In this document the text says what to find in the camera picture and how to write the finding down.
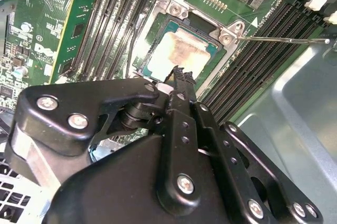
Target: black dimm slot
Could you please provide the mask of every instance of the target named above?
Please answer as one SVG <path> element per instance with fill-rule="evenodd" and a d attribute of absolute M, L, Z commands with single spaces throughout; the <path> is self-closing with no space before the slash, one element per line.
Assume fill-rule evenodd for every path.
<path fill-rule="evenodd" d="M 284 16 L 290 10 L 290 5 L 282 4 L 275 11 L 274 14 L 276 16 Z M 282 21 L 280 19 L 273 19 L 271 22 L 267 21 L 266 25 L 263 25 L 257 32 L 256 36 L 263 36 L 267 34 L 271 30 L 273 30 L 278 22 Z M 204 98 L 203 102 L 210 104 L 214 101 L 217 94 L 221 93 L 225 88 L 224 83 L 228 82 L 232 79 L 232 77 L 239 71 L 239 67 L 246 62 L 249 61 L 250 57 L 253 55 L 253 52 L 258 49 L 258 47 L 262 44 L 262 42 L 247 42 L 236 58 L 236 60 L 232 63 L 231 69 L 225 71 L 224 75 L 218 79 L 217 83 L 215 83 L 214 87 L 207 96 Z"/>
<path fill-rule="evenodd" d="M 134 25 L 135 22 L 137 22 L 137 18 L 139 16 L 140 12 L 144 9 L 147 1 L 148 0 L 138 0 L 137 6 L 135 7 L 135 11 L 131 14 L 130 21 L 129 21 L 127 27 L 131 27 L 131 25 Z M 109 68 L 108 74 L 106 75 L 106 79 L 112 79 L 115 72 L 116 72 L 117 66 L 118 66 L 118 64 L 121 60 L 122 54 L 124 53 L 125 50 L 121 49 L 119 51 L 120 52 L 115 55 L 113 63 L 111 65 L 111 67 Z"/>
<path fill-rule="evenodd" d="M 293 24 L 293 22 L 299 17 L 299 15 L 296 14 L 296 12 L 288 12 L 288 16 L 285 15 L 283 17 L 282 23 L 285 23 L 287 25 L 285 26 L 276 26 L 275 29 L 270 32 L 267 36 L 274 36 L 274 34 L 277 34 L 277 36 L 282 37 L 283 33 L 288 29 L 288 27 Z M 252 69 L 261 61 L 265 56 L 266 53 L 275 46 L 276 43 L 262 43 L 259 47 L 259 56 L 254 57 L 253 60 L 249 60 L 247 64 L 242 64 L 241 67 L 238 69 L 238 74 L 233 76 L 233 78 L 230 79 L 229 84 L 226 85 L 226 90 L 231 90 L 231 92 L 234 92 L 235 89 L 239 86 L 240 83 L 237 82 L 237 80 L 241 77 L 243 77 L 242 80 L 244 80 L 249 73 L 251 73 Z M 222 104 L 226 101 L 225 95 L 231 94 L 228 91 L 223 92 L 219 97 L 217 97 L 216 101 L 214 103 L 211 103 L 210 108 L 213 113 L 217 112 L 217 110 L 222 106 Z"/>
<path fill-rule="evenodd" d="M 299 34 L 299 32 L 301 32 L 301 30 L 308 24 L 308 22 L 309 21 L 305 17 L 302 17 L 301 20 L 296 21 L 296 23 L 293 22 L 292 24 L 295 24 L 295 27 L 291 27 L 291 29 L 289 29 L 290 32 L 287 34 L 284 34 L 284 36 L 305 38 L 305 35 L 303 36 Z M 241 80 L 239 84 L 236 83 L 237 86 L 239 86 L 239 88 L 235 92 L 235 95 L 233 95 L 234 92 L 232 91 L 226 97 L 225 99 L 226 102 L 224 100 L 224 103 L 221 104 L 221 109 L 218 110 L 217 112 L 217 120 L 221 120 L 221 118 L 226 115 L 225 112 L 230 110 L 230 107 L 232 106 L 232 104 L 235 103 L 237 100 L 240 100 L 238 99 L 238 97 L 242 97 L 243 92 L 250 92 L 252 90 L 251 86 L 253 84 L 256 84 L 256 82 L 259 84 L 262 80 L 268 78 L 267 75 L 270 72 L 267 71 L 267 73 L 265 73 L 265 71 L 269 68 L 269 66 L 271 64 L 280 65 L 280 64 L 275 63 L 274 62 L 275 60 L 282 60 L 284 58 L 288 58 L 289 56 L 291 56 L 291 54 L 283 54 L 286 48 L 296 47 L 296 45 L 285 44 L 285 43 L 268 42 L 268 44 L 275 45 L 275 48 L 273 48 L 272 54 L 269 57 L 267 57 L 262 64 L 255 64 L 254 65 L 255 68 L 250 69 L 248 71 L 249 76 L 245 76 L 246 79 Z"/>
<path fill-rule="evenodd" d="M 102 3 L 102 0 L 96 0 L 95 1 L 93 11 L 92 11 L 92 14 L 90 16 L 90 20 L 89 20 L 85 35 L 84 35 L 84 37 L 82 39 L 82 42 L 81 42 L 81 45 L 80 45 L 80 49 L 78 50 L 78 53 L 76 55 L 76 59 L 74 60 L 74 63 L 72 65 L 72 68 L 75 69 L 75 70 L 78 69 L 78 67 L 80 66 L 80 64 L 83 60 L 84 53 L 85 53 L 85 50 L 88 47 L 88 44 L 89 44 L 89 41 L 90 41 L 89 38 L 90 38 L 91 32 L 94 28 L 94 24 L 95 24 L 97 16 L 98 16 L 98 9 L 99 9 L 101 3 Z"/>
<path fill-rule="evenodd" d="M 106 12 L 104 13 L 104 18 L 103 21 L 101 23 L 100 28 L 98 29 L 98 34 L 95 37 L 95 41 L 93 43 L 93 47 L 89 53 L 88 58 L 86 59 L 85 62 L 85 67 L 84 67 L 84 73 L 88 74 L 92 68 L 93 68 L 93 64 L 95 62 L 96 56 L 97 56 L 97 51 L 98 48 L 101 46 L 101 42 L 104 38 L 104 33 L 106 31 L 107 25 L 109 23 L 109 20 L 111 18 L 111 15 L 113 13 L 113 10 L 116 6 L 118 0 L 109 0 L 109 4 L 108 4 L 108 8 L 106 10 Z"/>
<path fill-rule="evenodd" d="M 101 77 L 104 67 L 106 66 L 106 62 L 109 58 L 109 54 L 113 45 L 116 42 L 117 36 L 122 28 L 123 20 L 130 11 L 130 7 L 132 6 L 134 0 L 123 0 L 121 2 L 121 6 L 118 9 L 118 13 L 116 14 L 116 19 L 112 28 L 112 34 L 107 42 L 107 46 L 103 50 L 102 58 L 100 59 L 96 71 L 93 76 Z"/>
<path fill-rule="evenodd" d="M 311 25 L 311 27 L 306 30 L 308 35 L 304 37 L 309 37 L 312 32 L 316 30 L 317 26 Z M 272 73 L 275 72 L 285 61 L 299 48 L 299 45 L 293 45 L 291 48 L 289 48 L 285 53 L 284 57 L 276 62 L 275 64 L 272 64 L 271 67 L 268 69 L 268 72 L 264 75 L 264 78 L 261 78 L 263 80 L 268 79 L 270 76 L 272 76 Z M 252 88 L 246 89 L 246 92 L 243 93 L 241 96 L 237 97 L 235 100 L 235 103 L 227 109 L 227 113 L 225 113 L 223 116 L 220 117 L 219 124 L 224 123 L 225 121 L 229 120 L 236 112 L 237 110 L 244 105 L 253 95 L 254 93 L 261 87 L 261 85 L 264 83 L 264 81 L 256 82 Z"/>

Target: silver screw head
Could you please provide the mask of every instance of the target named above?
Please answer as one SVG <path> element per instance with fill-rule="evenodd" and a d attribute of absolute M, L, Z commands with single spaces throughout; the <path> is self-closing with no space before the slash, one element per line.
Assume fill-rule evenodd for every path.
<path fill-rule="evenodd" d="M 299 215 L 299 216 L 301 216 L 301 217 L 305 217 L 305 212 L 304 212 L 304 210 L 303 210 L 303 208 L 301 207 L 301 205 L 300 204 L 298 204 L 298 203 L 294 203 L 293 204 L 293 207 L 294 207 L 294 209 L 295 209 L 295 211 L 297 212 L 297 214 Z"/>
<path fill-rule="evenodd" d="M 204 104 L 200 104 L 200 107 L 204 111 L 208 111 L 209 110 Z"/>
<path fill-rule="evenodd" d="M 228 127 L 230 128 L 231 131 L 237 132 L 237 129 L 233 125 L 229 124 Z"/>
<path fill-rule="evenodd" d="M 315 218 L 317 218 L 317 213 L 316 211 L 313 209 L 312 206 L 310 205 L 305 205 L 305 207 L 307 208 L 308 212 Z"/>
<path fill-rule="evenodd" d="M 68 123 L 70 126 L 77 129 L 84 129 L 88 126 L 88 120 L 81 114 L 70 115 Z"/>
<path fill-rule="evenodd" d="M 185 95 L 179 93 L 177 94 L 178 98 L 181 99 L 181 100 L 185 100 Z"/>
<path fill-rule="evenodd" d="M 250 199 L 248 201 L 248 206 L 250 211 L 252 212 L 252 214 L 257 217 L 258 219 L 262 219 L 263 218 L 263 210 L 260 206 L 259 203 L 257 203 L 255 200 Z"/>
<path fill-rule="evenodd" d="M 194 185 L 190 178 L 180 175 L 177 179 L 179 189 L 185 194 L 191 194 L 194 191 Z"/>
<path fill-rule="evenodd" d="M 57 100 L 51 97 L 41 97 L 37 100 L 36 104 L 40 109 L 48 111 L 54 110 L 58 106 Z"/>

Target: green circuit board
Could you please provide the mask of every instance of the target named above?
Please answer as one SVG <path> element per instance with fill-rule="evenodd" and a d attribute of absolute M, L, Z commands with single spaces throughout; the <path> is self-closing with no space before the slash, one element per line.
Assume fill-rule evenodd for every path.
<path fill-rule="evenodd" d="M 236 20 L 243 21 L 245 23 L 244 35 L 252 35 L 264 24 L 265 19 L 271 15 L 282 0 L 263 0 L 260 6 L 244 0 L 185 1 L 224 26 Z M 7 17 L 7 29 L 0 31 L 6 33 L 5 51 L 1 57 L 0 107 L 14 110 L 18 94 L 28 86 L 57 83 L 76 61 L 85 39 L 87 39 L 87 47 L 83 50 L 84 57 L 82 61 L 79 60 L 74 74 L 67 76 L 64 82 L 124 77 L 130 38 L 133 34 L 133 30 L 128 27 L 132 14 L 128 12 L 123 20 L 119 20 L 118 14 L 124 11 L 121 3 L 123 0 L 116 0 L 116 6 L 110 18 L 107 19 L 107 28 L 98 30 L 100 18 L 106 15 L 104 7 L 107 2 L 109 0 L 18 0 L 16 11 Z M 155 2 L 156 0 L 146 1 L 142 11 L 145 15 L 144 21 L 148 18 Z M 129 5 L 130 12 L 132 12 L 135 3 Z M 159 14 L 145 40 L 137 41 L 137 43 L 146 44 L 147 48 L 134 53 L 136 55 L 131 63 L 135 68 L 139 69 L 143 64 L 148 48 L 153 44 L 161 25 L 167 18 L 169 18 L 168 14 Z M 112 27 L 117 22 L 118 28 L 113 29 Z M 108 39 L 112 32 L 116 31 L 118 35 L 115 42 L 109 46 Z M 87 79 L 80 79 L 85 61 L 90 54 L 90 47 L 97 42 L 95 40 L 97 34 L 102 39 L 97 44 L 97 51 L 94 53 L 90 67 L 87 67 L 90 70 L 89 76 Z M 231 61 L 235 60 L 243 46 L 244 43 L 239 44 L 236 52 L 223 65 L 215 78 L 221 76 Z M 118 60 L 116 60 L 117 52 L 120 54 Z M 103 53 L 107 54 L 107 58 L 101 63 L 100 55 Z M 200 87 L 225 53 L 225 50 L 220 49 L 212 55 L 211 60 L 207 62 L 197 78 L 196 88 Z M 107 72 L 112 64 L 116 64 L 115 71 L 113 71 L 113 76 L 109 78 Z M 18 66 L 24 66 L 28 70 L 28 73 L 24 74 L 22 78 L 17 77 L 17 73 L 13 74 Z M 98 67 L 101 68 L 98 71 L 100 74 L 92 75 L 91 73 L 95 72 Z"/>

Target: connector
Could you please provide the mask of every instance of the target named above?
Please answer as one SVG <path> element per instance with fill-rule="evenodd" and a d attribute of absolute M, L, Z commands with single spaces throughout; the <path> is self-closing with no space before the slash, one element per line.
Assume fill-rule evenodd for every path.
<path fill-rule="evenodd" d="M 325 3 L 326 0 L 311 0 L 305 3 L 304 6 L 313 11 L 319 11 Z"/>
<path fill-rule="evenodd" d="M 332 15 L 330 15 L 329 17 L 325 17 L 323 19 L 326 23 L 330 23 L 333 25 L 337 25 L 337 11 L 334 12 Z"/>

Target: hole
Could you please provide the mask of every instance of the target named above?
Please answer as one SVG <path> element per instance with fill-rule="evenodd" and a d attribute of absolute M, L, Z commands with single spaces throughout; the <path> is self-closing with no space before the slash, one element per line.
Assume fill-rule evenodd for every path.
<path fill-rule="evenodd" d="M 262 182 L 255 177 L 251 177 L 251 180 L 254 184 L 254 187 L 257 190 L 257 193 L 260 196 L 260 199 L 262 200 L 263 203 L 267 202 L 267 190 L 265 188 L 265 186 L 262 184 Z"/>
<path fill-rule="evenodd" d="M 149 91 L 154 91 L 154 87 L 151 84 L 145 84 L 145 88 Z"/>
<path fill-rule="evenodd" d="M 186 136 L 183 136 L 181 138 L 181 141 L 183 141 L 183 143 L 185 143 L 185 144 L 188 144 L 190 142 L 190 140 Z"/>
<path fill-rule="evenodd" d="M 17 223 L 22 212 L 22 208 L 4 205 L 3 209 L 0 211 L 0 218 L 9 220 L 11 223 Z"/>
<path fill-rule="evenodd" d="M 154 123 L 156 124 L 160 124 L 163 121 L 163 117 L 157 116 L 156 118 L 154 118 Z"/>
<path fill-rule="evenodd" d="M 2 187 L 7 188 L 7 189 L 13 189 L 14 186 L 11 184 L 3 183 Z"/>
<path fill-rule="evenodd" d="M 20 200 L 22 199 L 23 195 L 22 194 L 17 194 L 17 193 L 12 193 L 12 195 L 9 197 L 8 202 L 9 203 L 14 203 L 18 204 Z"/>
<path fill-rule="evenodd" d="M 7 175 L 11 169 L 7 165 L 0 165 L 0 174 Z"/>
<path fill-rule="evenodd" d="M 242 154 L 241 151 L 239 151 L 238 149 L 236 149 L 236 150 L 239 153 L 239 156 L 240 156 L 240 158 L 241 158 L 241 160 L 242 160 L 242 162 L 244 164 L 244 167 L 246 169 L 248 169 L 248 167 L 249 167 L 249 160 L 248 160 L 248 158 L 246 158 L 246 156 L 244 154 Z"/>
<path fill-rule="evenodd" d="M 27 206 L 28 202 L 30 201 L 30 196 L 25 196 L 24 199 L 21 202 L 21 206 Z"/>
<path fill-rule="evenodd" d="M 231 158 L 231 161 L 232 161 L 232 163 L 233 163 L 234 165 L 237 164 L 237 160 L 236 160 L 234 157 Z"/>

